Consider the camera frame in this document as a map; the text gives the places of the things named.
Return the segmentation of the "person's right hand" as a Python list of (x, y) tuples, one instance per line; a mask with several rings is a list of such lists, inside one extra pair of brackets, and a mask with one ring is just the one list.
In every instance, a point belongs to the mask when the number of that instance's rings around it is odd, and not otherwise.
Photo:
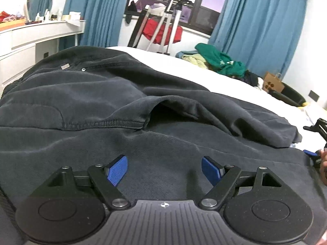
[(324, 185), (327, 185), (326, 167), (327, 167), (327, 151), (326, 149), (320, 151), (320, 178)]

